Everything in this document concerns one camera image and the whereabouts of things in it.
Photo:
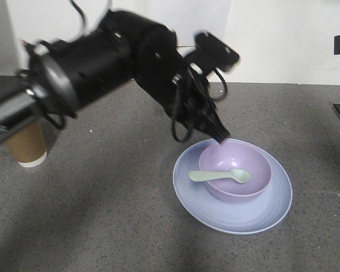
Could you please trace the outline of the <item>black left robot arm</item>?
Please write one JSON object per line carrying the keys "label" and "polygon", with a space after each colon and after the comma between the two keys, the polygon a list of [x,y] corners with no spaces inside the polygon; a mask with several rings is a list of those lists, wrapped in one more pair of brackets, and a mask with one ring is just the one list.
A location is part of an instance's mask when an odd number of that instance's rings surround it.
{"label": "black left robot arm", "polygon": [[57,129],[66,117],[134,79],[189,133],[198,130],[224,141],[207,76],[228,71],[239,55],[209,32],[195,35],[195,49],[182,56],[176,34],[166,26],[127,11],[108,11],[90,34],[72,42],[40,41],[37,54],[25,43],[28,69],[0,91],[0,143],[43,117]]}

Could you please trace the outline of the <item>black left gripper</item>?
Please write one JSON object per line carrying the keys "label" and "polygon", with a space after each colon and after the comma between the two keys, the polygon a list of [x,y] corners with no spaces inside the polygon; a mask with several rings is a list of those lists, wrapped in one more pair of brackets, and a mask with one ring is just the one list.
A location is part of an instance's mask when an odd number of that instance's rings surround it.
{"label": "black left gripper", "polygon": [[179,122],[191,133],[198,130],[218,143],[230,136],[222,124],[206,82],[175,49],[147,53],[147,93],[171,118],[172,133]]}

